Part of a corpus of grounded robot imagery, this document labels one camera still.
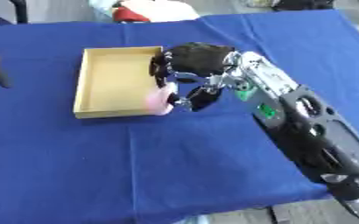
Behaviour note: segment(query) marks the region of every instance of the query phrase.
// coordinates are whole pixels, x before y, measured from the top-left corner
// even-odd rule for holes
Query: pink object
[[[171,104],[167,103],[167,99],[170,94],[177,92],[177,85],[173,82],[168,82],[165,87],[157,88],[147,95],[145,106],[156,116],[167,115],[174,108]]]

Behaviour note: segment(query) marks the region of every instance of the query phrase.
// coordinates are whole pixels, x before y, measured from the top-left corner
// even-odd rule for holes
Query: blue tablecloth
[[[359,129],[359,33],[337,11],[0,26],[0,224],[167,224],[326,196],[230,92],[199,113],[74,118],[83,48],[187,41],[266,55]]]

